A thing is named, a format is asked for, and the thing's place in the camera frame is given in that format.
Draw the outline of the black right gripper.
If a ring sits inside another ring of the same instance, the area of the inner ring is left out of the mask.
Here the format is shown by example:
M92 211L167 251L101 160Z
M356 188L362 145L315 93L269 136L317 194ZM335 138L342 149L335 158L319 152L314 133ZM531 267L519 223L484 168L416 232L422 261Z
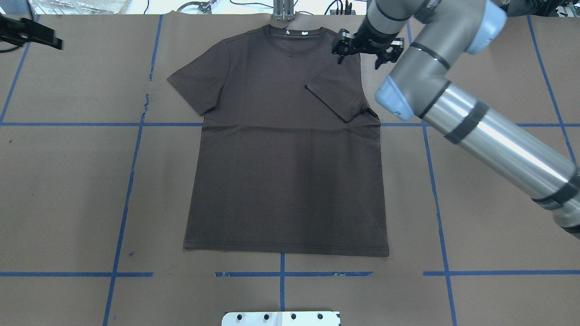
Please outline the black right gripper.
M375 54L377 60L374 69L388 62L397 62L403 52L405 39L397 34L375 34L367 29L350 33L340 29L338 39L333 41L332 54L337 57L337 64L342 64L348 55L357 53Z

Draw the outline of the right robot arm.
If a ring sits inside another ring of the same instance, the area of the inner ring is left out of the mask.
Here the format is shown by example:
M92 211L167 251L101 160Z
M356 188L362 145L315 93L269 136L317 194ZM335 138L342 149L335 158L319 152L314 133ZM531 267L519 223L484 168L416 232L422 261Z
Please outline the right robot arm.
M579 167L446 75L458 58L484 50L507 15L491 0L372 0L356 33L332 43L338 63L377 56L394 67L375 101L401 120L418 117L480 159L579 237Z

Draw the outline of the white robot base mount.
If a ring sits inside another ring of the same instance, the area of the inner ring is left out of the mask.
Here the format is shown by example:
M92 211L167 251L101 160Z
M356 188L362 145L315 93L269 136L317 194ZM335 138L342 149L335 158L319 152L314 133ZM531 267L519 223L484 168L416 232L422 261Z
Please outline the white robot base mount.
M279 311L230 312L224 314L222 326L340 326L339 312L334 311Z

